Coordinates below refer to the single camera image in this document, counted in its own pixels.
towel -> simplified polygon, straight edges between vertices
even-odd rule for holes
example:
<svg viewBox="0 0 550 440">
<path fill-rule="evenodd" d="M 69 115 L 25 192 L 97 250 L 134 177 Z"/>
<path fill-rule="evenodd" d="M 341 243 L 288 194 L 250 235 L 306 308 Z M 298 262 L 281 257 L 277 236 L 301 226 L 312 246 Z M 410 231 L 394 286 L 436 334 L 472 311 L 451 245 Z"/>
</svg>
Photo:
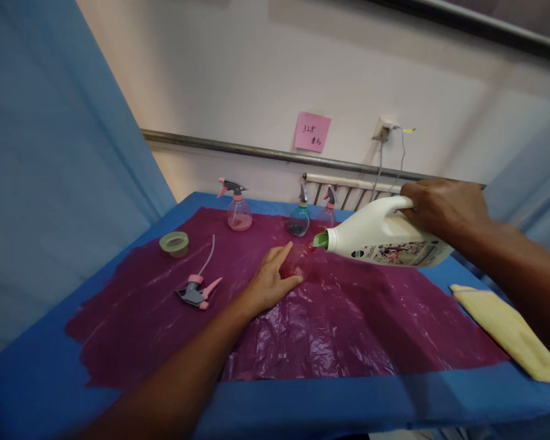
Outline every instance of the towel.
<svg viewBox="0 0 550 440">
<path fill-rule="evenodd" d="M 489 290 L 453 284 L 456 300 L 535 380 L 550 383 L 550 352 L 512 306 Z"/>
</svg>

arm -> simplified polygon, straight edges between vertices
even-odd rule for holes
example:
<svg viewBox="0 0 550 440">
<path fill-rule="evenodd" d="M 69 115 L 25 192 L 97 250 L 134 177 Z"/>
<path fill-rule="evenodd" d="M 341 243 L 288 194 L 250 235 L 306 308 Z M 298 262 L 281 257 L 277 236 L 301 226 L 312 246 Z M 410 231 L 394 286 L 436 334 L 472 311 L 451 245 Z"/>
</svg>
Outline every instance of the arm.
<svg viewBox="0 0 550 440">
<path fill-rule="evenodd" d="M 123 394 L 80 438 L 188 438 L 242 330 L 303 281 L 279 276 L 291 247 L 289 242 L 271 249 L 237 299 L 138 387 Z"/>
<path fill-rule="evenodd" d="M 414 202 L 402 212 L 489 275 L 550 350 L 550 253 L 492 221 L 475 183 L 422 180 L 403 185 L 401 194 Z"/>
</svg>

small plastic cup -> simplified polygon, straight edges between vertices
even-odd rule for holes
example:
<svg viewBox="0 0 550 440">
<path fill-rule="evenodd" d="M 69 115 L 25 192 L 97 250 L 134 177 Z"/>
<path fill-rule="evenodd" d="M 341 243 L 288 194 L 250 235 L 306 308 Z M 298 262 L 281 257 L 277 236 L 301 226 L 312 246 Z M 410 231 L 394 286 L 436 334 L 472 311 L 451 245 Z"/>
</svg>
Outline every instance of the small plastic cup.
<svg viewBox="0 0 550 440">
<path fill-rule="evenodd" d="M 173 258 L 181 258 L 188 253 L 189 238 L 185 232 L 169 232 L 159 240 L 161 249 Z"/>
</svg>

person's left hand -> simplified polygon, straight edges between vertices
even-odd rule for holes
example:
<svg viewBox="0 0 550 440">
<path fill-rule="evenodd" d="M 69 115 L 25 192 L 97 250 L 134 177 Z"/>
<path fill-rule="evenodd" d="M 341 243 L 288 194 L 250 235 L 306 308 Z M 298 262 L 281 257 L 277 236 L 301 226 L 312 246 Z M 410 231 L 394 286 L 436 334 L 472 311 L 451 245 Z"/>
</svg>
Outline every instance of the person's left hand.
<svg viewBox="0 0 550 440">
<path fill-rule="evenodd" d="M 274 307 L 287 293 L 301 283 L 301 276 L 281 279 L 279 268 L 287 258 L 293 243 L 273 247 L 266 253 L 254 277 L 240 294 L 240 301 L 253 316 Z"/>
</svg>

blue table cover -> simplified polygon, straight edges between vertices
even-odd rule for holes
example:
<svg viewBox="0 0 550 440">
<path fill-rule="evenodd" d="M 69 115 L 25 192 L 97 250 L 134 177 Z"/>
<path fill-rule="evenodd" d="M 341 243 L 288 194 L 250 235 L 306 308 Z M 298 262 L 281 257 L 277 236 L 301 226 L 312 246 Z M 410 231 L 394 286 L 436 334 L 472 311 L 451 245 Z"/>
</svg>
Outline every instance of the blue table cover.
<svg viewBox="0 0 550 440">
<path fill-rule="evenodd" d="M 46 439 L 74 433 L 121 391 L 87 388 L 81 346 L 64 326 L 96 295 L 128 251 L 159 238 L 199 207 L 227 209 L 231 199 L 195 192 L 0 353 L 0 438 Z M 249 200 L 254 213 L 288 216 L 295 204 Z M 315 216 L 320 207 L 310 206 Z M 338 220 L 349 211 L 338 211 Z M 450 284 L 485 286 L 453 258 L 421 269 L 450 294 Z M 334 438 L 394 428 L 471 426 L 550 414 L 550 384 L 512 362 L 411 376 L 219 383 L 195 438 Z"/>
</svg>

